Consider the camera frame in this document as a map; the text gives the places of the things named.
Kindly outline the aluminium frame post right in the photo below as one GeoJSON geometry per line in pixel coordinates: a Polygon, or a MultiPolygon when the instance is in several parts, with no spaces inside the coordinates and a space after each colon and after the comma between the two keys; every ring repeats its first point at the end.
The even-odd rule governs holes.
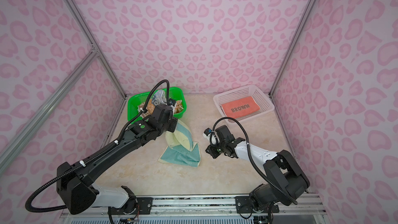
{"type": "Polygon", "coordinates": [[[273,99],[276,95],[276,90],[277,90],[277,87],[282,79],[282,75],[283,75],[284,71],[286,70],[287,64],[292,57],[294,49],[296,48],[297,44],[300,41],[302,33],[304,32],[306,25],[307,25],[308,21],[310,20],[311,15],[314,12],[315,6],[317,5],[318,1],[319,0],[308,0],[307,4],[303,10],[303,13],[300,16],[299,22],[295,28],[295,31],[294,31],[291,41],[289,43],[288,49],[287,49],[285,56],[282,60],[281,66],[276,74],[275,81],[271,87],[269,94],[268,94],[270,99],[273,99]]]}

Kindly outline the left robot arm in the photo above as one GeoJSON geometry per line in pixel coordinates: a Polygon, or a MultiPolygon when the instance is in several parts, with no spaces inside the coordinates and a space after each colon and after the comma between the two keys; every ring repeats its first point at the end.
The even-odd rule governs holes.
{"type": "Polygon", "coordinates": [[[110,207],[130,214],[138,207],[135,194],[127,186],[102,187],[95,181],[129,153],[155,140],[164,132],[174,132],[177,125],[173,108],[158,105],[142,120],[129,121],[125,130],[110,144],[80,162],[60,165],[57,175],[67,175],[57,182],[57,193],[70,214],[76,215],[93,207],[110,207]]]}

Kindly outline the pale yellow teal towel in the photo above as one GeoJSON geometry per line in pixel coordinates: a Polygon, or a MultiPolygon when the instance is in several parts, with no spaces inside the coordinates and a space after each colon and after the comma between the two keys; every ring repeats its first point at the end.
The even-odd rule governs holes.
{"type": "Polygon", "coordinates": [[[167,147],[158,159],[160,163],[197,168],[201,162],[200,148],[193,140],[189,127],[178,121],[174,132],[166,131],[167,147]]]}

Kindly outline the orange blue lettered towel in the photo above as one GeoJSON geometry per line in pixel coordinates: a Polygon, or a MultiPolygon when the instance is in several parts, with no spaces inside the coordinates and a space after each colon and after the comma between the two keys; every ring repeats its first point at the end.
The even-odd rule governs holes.
{"type": "Polygon", "coordinates": [[[167,105],[168,101],[166,98],[166,91],[159,90],[155,92],[148,101],[146,105],[146,114],[152,114],[155,107],[158,105],[167,105]]]}

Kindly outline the red brown bear towel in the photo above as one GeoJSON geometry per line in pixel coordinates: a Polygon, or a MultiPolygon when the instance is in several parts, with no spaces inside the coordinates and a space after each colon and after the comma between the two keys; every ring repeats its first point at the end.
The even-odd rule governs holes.
{"type": "Polygon", "coordinates": [[[235,119],[248,116],[260,110],[260,106],[251,96],[224,103],[221,108],[227,117],[235,119]]]}

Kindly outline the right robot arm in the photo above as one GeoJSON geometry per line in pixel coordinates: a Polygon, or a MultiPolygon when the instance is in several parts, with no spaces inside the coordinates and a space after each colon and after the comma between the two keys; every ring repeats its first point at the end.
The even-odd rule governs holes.
{"type": "Polygon", "coordinates": [[[216,159],[225,155],[249,161],[264,184],[252,190],[247,197],[236,198],[240,214],[279,212],[278,204],[297,205],[297,199],[309,188],[310,182],[293,155],[287,151],[269,151],[250,144],[245,138],[235,138],[225,125],[203,133],[209,141],[206,153],[216,159]]]}

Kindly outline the green plastic basket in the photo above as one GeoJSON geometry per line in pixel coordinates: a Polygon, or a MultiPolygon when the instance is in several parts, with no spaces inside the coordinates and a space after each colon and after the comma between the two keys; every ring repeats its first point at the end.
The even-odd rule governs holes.
{"type": "MultiPolygon", "coordinates": [[[[140,112],[140,109],[143,107],[149,92],[140,93],[132,96],[127,102],[127,119],[131,120],[133,117],[137,116],[140,112]]],[[[185,101],[185,97],[183,91],[177,87],[170,88],[170,98],[176,100],[177,103],[180,103],[180,109],[177,113],[174,114],[176,118],[182,118],[184,113],[187,110],[187,104],[185,101]]]]}

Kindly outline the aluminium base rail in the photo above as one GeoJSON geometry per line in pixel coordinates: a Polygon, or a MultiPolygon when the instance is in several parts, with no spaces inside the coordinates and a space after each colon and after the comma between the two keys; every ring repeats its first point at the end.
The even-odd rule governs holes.
{"type": "Polygon", "coordinates": [[[139,211],[118,214],[106,207],[81,214],[62,212],[60,224],[328,224],[330,220],[317,194],[304,194],[297,205],[275,203],[272,213],[249,207],[248,195],[140,196],[139,211]]]}

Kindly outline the peach patterned towel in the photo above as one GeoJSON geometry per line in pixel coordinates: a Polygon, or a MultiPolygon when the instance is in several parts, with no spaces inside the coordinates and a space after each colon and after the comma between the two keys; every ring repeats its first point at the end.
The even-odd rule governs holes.
{"type": "Polygon", "coordinates": [[[184,106],[182,104],[182,100],[177,100],[174,105],[174,114],[181,113],[184,110],[184,106]]]}

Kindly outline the white plastic basket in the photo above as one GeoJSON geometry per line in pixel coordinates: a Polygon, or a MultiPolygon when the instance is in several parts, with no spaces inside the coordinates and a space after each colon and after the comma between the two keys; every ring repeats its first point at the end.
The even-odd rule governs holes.
{"type": "Polygon", "coordinates": [[[213,101],[221,116],[231,117],[239,122],[252,120],[275,109],[270,98],[255,85],[218,94],[213,97],[213,101]]]}

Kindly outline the aluminium frame post left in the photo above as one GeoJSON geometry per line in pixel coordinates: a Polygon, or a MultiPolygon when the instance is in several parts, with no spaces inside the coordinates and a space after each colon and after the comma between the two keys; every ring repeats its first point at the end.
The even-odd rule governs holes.
{"type": "Polygon", "coordinates": [[[80,30],[82,31],[83,35],[89,42],[90,46],[92,47],[93,51],[98,54],[99,61],[101,62],[102,66],[105,69],[105,72],[110,77],[112,83],[120,93],[120,95],[126,99],[127,94],[125,90],[122,88],[121,83],[119,82],[115,72],[111,68],[109,62],[107,61],[105,55],[103,54],[98,42],[96,41],[93,32],[91,31],[86,19],[84,18],[83,14],[81,13],[80,9],[78,8],[75,0],[63,0],[66,4],[67,8],[69,9],[70,13],[72,14],[73,18],[75,19],[77,25],[79,26],[80,30]]]}

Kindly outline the aluminium frame post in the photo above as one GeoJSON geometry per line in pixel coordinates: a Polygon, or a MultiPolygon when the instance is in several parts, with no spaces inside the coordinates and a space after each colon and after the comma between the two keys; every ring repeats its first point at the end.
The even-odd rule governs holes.
{"type": "Polygon", "coordinates": [[[318,1],[319,0],[308,0],[307,4],[303,10],[303,13],[300,16],[299,22],[295,28],[295,31],[294,31],[291,41],[289,43],[288,49],[287,49],[285,56],[282,60],[281,66],[276,74],[275,81],[271,87],[269,94],[268,94],[270,99],[273,99],[276,95],[276,90],[277,90],[277,87],[282,79],[282,75],[283,75],[284,71],[286,70],[287,64],[292,57],[294,49],[296,48],[297,44],[300,41],[302,33],[304,32],[306,25],[307,25],[308,21],[310,20],[311,15],[314,12],[315,6],[317,5],[318,1]]]}
{"type": "Polygon", "coordinates": [[[63,0],[66,4],[67,8],[69,9],[70,13],[72,14],[73,18],[75,19],[77,25],[79,26],[80,30],[82,31],[83,35],[89,42],[90,46],[92,47],[93,51],[98,54],[99,61],[101,62],[102,66],[105,69],[105,72],[110,77],[112,83],[120,93],[120,95],[126,99],[127,94],[125,90],[122,88],[121,83],[119,82],[115,72],[111,68],[109,62],[107,61],[105,55],[103,54],[98,42],[96,41],[93,32],[91,31],[86,19],[84,18],[83,14],[81,13],[80,9],[78,8],[75,0],[63,0]]]}

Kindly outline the aluminium diagonal frame bar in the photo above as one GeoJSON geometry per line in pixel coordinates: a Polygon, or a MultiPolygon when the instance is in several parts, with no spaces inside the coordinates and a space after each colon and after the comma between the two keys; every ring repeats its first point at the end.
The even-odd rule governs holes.
{"type": "Polygon", "coordinates": [[[10,144],[1,154],[1,174],[11,166],[13,161],[19,156],[27,143],[43,126],[45,121],[63,101],[73,86],[80,80],[81,76],[91,66],[91,63],[97,58],[97,49],[91,50],[86,57],[72,71],[65,81],[59,85],[55,92],[44,102],[44,104],[35,112],[33,117],[21,128],[13,137],[10,144]]]}

